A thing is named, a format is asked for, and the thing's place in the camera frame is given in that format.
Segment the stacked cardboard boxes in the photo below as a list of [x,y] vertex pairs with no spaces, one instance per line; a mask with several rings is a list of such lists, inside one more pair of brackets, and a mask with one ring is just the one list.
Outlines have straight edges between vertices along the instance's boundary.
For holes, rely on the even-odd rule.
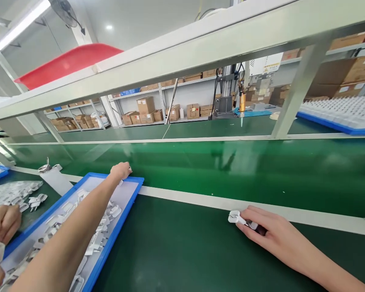
[[322,63],[308,90],[312,97],[343,97],[360,93],[365,85],[365,56]]
[[200,105],[198,103],[187,105],[187,118],[190,120],[199,117],[200,117]]
[[180,118],[180,105],[177,104],[177,105],[172,106],[172,111],[170,112],[169,120],[177,121],[179,118]]
[[212,112],[212,105],[200,106],[200,116],[210,116]]
[[82,129],[93,129],[94,125],[92,123],[92,118],[90,116],[81,114],[75,117],[77,123]]
[[57,131],[69,131],[77,129],[76,123],[72,118],[56,118],[50,122],[56,127]]

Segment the warehouse shelving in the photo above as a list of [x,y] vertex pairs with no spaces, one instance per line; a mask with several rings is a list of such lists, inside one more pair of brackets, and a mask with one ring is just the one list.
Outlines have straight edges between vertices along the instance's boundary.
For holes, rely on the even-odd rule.
[[[330,51],[327,51],[326,56],[338,54],[338,53],[356,51],[358,49],[365,49],[365,43],[360,43],[360,44],[351,45],[351,46],[347,46],[347,47],[343,47],[343,48],[339,48],[339,49],[330,50]],[[301,61],[301,57],[298,57],[298,58],[281,61],[280,65],[291,64],[291,63],[300,62],[300,61]]]

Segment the fluorescent light tube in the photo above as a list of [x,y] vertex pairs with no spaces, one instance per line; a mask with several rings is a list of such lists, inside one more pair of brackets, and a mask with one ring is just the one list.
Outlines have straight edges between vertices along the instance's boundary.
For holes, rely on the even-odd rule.
[[0,41],[0,51],[17,38],[31,23],[50,7],[49,0],[40,2],[22,21],[13,27]]

